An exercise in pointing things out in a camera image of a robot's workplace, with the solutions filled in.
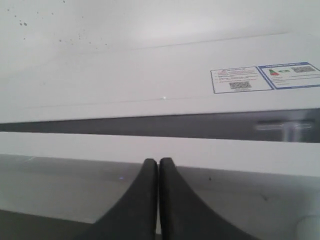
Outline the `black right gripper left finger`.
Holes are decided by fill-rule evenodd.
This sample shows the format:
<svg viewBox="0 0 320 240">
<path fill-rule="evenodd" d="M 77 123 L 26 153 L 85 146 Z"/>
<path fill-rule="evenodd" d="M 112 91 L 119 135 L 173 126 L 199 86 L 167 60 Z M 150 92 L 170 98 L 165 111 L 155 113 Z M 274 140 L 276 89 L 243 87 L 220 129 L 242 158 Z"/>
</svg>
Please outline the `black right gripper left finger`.
<svg viewBox="0 0 320 240">
<path fill-rule="evenodd" d="M 158 213 L 158 165 L 147 158 L 117 203 L 76 240 L 154 240 Z"/>
</svg>

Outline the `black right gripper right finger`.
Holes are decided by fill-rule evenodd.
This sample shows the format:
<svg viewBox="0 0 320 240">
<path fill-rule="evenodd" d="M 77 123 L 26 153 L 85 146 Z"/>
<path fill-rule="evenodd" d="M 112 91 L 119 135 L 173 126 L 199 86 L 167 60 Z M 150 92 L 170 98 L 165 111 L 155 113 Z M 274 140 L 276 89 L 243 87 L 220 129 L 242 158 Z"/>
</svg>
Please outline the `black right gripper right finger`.
<svg viewBox="0 0 320 240">
<path fill-rule="evenodd" d="M 163 240 L 254 240 L 222 218 L 193 191 L 167 157 L 159 162 L 159 215 Z"/>
</svg>

